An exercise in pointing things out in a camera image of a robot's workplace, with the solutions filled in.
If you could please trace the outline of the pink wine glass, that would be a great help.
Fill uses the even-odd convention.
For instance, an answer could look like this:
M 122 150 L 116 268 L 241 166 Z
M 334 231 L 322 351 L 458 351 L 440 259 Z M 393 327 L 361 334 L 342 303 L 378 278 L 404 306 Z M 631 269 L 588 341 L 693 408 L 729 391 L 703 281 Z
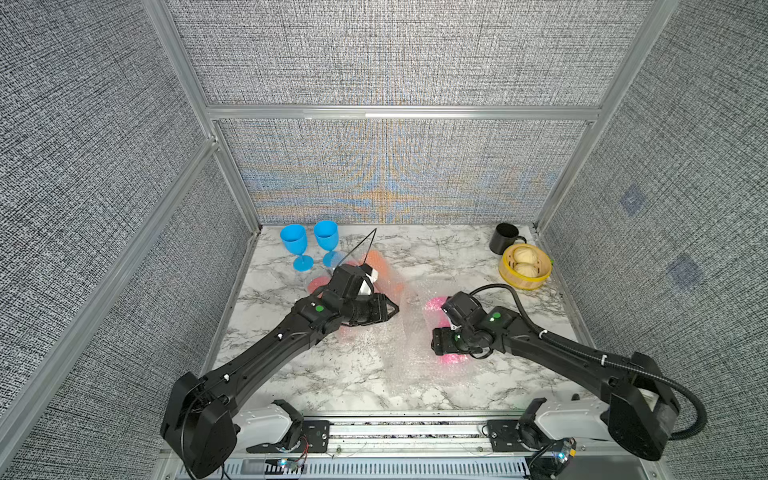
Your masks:
M 442 309 L 446 301 L 446 296 L 428 299 L 423 307 L 423 318 L 428 327 L 433 353 L 445 368 L 454 369 L 458 368 L 459 365 L 469 362 L 471 357 L 460 353 L 454 343 L 454 330 L 456 326 Z

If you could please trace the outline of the bubble wrap sheet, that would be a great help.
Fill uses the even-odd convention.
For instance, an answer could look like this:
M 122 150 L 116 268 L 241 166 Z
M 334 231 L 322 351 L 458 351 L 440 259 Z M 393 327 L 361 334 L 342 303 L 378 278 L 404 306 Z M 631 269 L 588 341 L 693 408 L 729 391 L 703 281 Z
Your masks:
M 371 345 L 380 365 L 366 378 L 368 388 L 389 407 L 423 409 L 479 408 L 490 401 L 505 362 L 496 356 L 474 359 L 430 348 L 435 328 L 450 327 L 440 309 L 456 287 L 413 287 L 398 299 L 400 312 L 383 326 Z

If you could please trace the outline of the blue wine glass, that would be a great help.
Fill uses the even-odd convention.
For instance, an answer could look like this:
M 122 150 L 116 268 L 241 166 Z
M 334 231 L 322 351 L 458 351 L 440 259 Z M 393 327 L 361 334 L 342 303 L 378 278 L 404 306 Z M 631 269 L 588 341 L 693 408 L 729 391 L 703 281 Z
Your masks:
M 295 256 L 293 267 L 299 272 L 310 271 L 314 260 L 306 254 L 308 237 L 304 226 L 291 224 L 280 231 L 280 239 L 289 253 Z
M 342 258 L 337 250 L 339 245 L 339 227 L 331 220 L 322 220 L 318 222 L 313 232 L 318 246 L 325 251 L 322 263 L 325 267 L 333 269 Z

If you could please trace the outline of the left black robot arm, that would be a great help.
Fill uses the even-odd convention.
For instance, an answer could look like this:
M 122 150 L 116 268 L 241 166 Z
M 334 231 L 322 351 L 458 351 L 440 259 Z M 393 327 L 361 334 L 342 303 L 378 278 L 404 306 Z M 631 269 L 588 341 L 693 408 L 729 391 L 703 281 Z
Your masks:
M 265 337 L 201 377 L 187 372 L 173 384 L 160 435 L 193 479 L 219 470 L 235 450 L 240 428 L 234 417 L 268 379 L 290 360 L 340 327 L 391 320 L 399 306 L 377 292 L 373 268 L 342 264 L 329 283 L 297 300 Z

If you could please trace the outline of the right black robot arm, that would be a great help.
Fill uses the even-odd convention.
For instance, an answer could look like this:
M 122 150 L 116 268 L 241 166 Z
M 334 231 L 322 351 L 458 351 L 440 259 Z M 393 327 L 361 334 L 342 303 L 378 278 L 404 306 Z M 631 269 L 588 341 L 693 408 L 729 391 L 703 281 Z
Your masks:
M 664 376 L 651 357 L 640 352 L 625 357 L 569 340 L 536 324 L 520 299 L 514 308 L 485 310 L 478 293 L 460 291 L 443 302 L 440 309 L 449 323 L 432 332 L 436 355 L 475 360 L 494 353 L 522 357 L 580 385 L 605 407 L 587 416 L 587 426 L 554 433 L 545 426 L 545 399 L 533 400 L 518 423 L 528 447 L 540 449 L 547 439 L 584 437 L 593 429 L 628 453 L 657 461 L 669 442 L 695 437 L 707 426 L 704 403 Z

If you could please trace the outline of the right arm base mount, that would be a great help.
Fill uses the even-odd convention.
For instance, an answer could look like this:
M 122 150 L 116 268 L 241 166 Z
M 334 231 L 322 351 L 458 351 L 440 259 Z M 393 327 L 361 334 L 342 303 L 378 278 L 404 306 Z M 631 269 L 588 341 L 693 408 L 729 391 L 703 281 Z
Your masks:
M 480 432 L 490 441 L 495 453 L 537 452 L 556 442 L 536 423 L 537 413 L 547 402 L 534 398 L 518 418 L 488 420 Z

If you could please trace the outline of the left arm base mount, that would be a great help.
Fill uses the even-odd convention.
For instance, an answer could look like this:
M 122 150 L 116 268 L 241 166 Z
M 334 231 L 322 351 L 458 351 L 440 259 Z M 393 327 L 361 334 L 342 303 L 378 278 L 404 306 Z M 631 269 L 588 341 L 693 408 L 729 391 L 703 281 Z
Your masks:
M 327 420 L 306 420 L 292 405 L 275 400 L 245 416 L 238 444 L 248 453 L 326 453 L 330 439 Z

